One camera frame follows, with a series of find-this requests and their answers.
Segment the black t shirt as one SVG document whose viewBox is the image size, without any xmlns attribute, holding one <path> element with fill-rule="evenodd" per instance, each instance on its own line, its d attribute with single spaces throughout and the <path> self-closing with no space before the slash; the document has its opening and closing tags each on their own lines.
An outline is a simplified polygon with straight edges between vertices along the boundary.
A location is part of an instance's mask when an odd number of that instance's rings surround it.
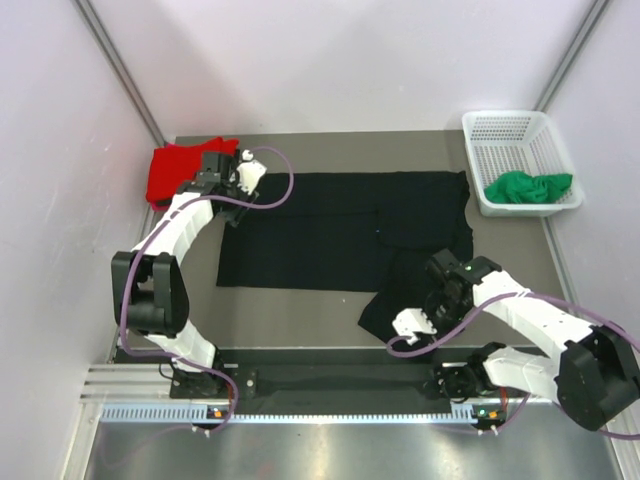
<svg viewBox="0 0 640 480">
<path fill-rule="evenodd" d="M 225 227 L 218 286 L 370 292 L 358 325 L 388 342 L 402 310 L 436 306 L 428 260 L 443 249 L 461 262 L 474 255 L 463 172 L 268 174 L 260 201 L 287 186 L 283 205 Z"/>
</svg>

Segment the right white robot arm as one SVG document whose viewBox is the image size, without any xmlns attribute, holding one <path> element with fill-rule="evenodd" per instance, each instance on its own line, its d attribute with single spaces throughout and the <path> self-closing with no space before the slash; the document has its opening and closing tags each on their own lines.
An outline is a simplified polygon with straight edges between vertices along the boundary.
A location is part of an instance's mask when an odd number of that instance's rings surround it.
<svg viewBox="0 0 640 480">
<path fill-rule="evenodd" d="M 485 257 L 461 263 L 442 250 L 428 260 L 426 273 L 437 287 L 425 303 L 433 338 L 457 333 L 472 314 L 486 312 L 541 351 L 527 354 L 490 342 L 463 366 L 436 369 L 443 394 L 458 400 L 517 389 L 556 403 L 589 431 L 638 401 L 639 365 L 619 327 L 591 324 L 554 306 Z"/>
</svg>

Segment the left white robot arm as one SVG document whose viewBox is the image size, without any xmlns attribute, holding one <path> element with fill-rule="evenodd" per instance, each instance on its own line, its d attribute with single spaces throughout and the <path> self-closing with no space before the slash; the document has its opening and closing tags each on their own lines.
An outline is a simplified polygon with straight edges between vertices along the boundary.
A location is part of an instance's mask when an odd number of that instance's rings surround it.
<svg viewBox="0 0 640 480">
<path fill-rule="evenodd" d="M 176 398 L 206 398 L 229 386 L 217 347 L 189 319 L 181 263 L 200 231 L 220 215 L 238 224 L 252 203 L 266 167 L 248 150 L 206 151 L 199 169 L 175 189 L 158 226 L 131 251 L 111 261 L 115 321 L 170 355 Z"/>
</svg>

